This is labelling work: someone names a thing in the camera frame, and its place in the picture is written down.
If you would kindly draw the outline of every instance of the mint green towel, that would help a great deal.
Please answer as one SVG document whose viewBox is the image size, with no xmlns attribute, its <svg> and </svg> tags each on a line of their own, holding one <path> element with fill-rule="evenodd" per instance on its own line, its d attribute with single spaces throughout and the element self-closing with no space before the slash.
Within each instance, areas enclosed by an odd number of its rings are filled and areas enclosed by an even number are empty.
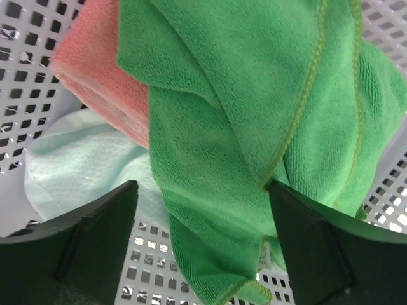
<svg viewBox="0 0 407 305">
<path fill-rule="evenodd" d="M 119 28 L 118 65 L 149 86 L 181 271 L 205 304 L 270 302 L 264 241 L 284 260 L 266 186 L 354 216 L 405 112 L 402 75 L 362 40 L 360 0 L 121 0 Z"/>
</svg>

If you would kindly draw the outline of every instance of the light blue cloth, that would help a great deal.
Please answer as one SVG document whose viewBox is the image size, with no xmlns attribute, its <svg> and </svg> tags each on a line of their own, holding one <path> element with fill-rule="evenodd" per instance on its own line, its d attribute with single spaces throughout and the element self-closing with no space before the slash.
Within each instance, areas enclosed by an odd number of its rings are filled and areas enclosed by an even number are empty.
<svg viewBox="0 0 407 305">
<path fill-rule="evenodd" d="M 90 109 L 59 119 L 27 149 L 25 192 L 49 220 L 85 205 L 128 180 L 139 183 L 137 214 L 169 228 L 148 151 Z"/>
</svg>

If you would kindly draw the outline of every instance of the folded pink towel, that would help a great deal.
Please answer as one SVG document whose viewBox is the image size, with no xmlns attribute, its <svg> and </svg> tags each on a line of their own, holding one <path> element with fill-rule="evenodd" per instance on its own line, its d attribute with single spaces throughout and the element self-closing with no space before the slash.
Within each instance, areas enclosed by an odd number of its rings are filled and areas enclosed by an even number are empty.
<svg viewBox="0 0 407 305">
<path fill-rule="evenodd" d="M 88 0 L 50 68 L 115 128 L 148 148 L 147 87 L 116 65 L 118 0 Z"/>
</svg>

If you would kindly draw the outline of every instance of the microfiber cloth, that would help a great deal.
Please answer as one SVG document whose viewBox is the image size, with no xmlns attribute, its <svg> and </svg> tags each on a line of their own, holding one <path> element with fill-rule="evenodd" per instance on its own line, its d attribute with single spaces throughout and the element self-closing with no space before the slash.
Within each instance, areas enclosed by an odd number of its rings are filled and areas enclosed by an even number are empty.
<svg viewBox="0 0 407 305">
<path fill-rule="evenodd" d="M 137 213 L 169 228 L 148 151 L 91 109 L 60 118 L 25 153 L 26 195 L 44 220 L 81 207 L 126 181 L 139 184 Z"/>
<path fill-rule="evenodd" d="M 50 69 L 85 105 L 148 147 L 147 88 L 116 65 L 118 0 L 88 0 Z"/>
<path fill-rule="evenodd" d="M 149 86 L 180 270 L 205 304 L 269 303 L 255 280 L 266 241 L 284 260 L 266 186 L 354 216 L 406 110 L 402 75 L 362 40 L 359 0 L 121 0 L 119 12 L 117 61 Z"/>
</svg>

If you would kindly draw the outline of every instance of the laundry basket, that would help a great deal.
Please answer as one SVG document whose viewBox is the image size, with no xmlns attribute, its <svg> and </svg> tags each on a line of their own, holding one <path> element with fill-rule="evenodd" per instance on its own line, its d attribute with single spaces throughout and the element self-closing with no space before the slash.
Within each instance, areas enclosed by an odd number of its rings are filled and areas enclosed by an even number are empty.
<svg viewBox="0 0 407 305">
<path fill-rule="evenodd" d="M 24 151 L 55 120 L 81 107 L 47 68 L 85 0 L 0 0 L 0 236 L 41 221 L 24 194 Z M 407 0 L 362 3 L 364 37 L 407 73 Z M 365 205 L 368 222 L 407 233 L 407 121 L 386 148 Z M 263 271 L 273 304 L 294 304 L 287 275 Z M 245 301 L 232 299 L 232 304 Z M 135 217 L 116 305 L 200 301 L 179 272 L 169 233 Z"/>
</svg>

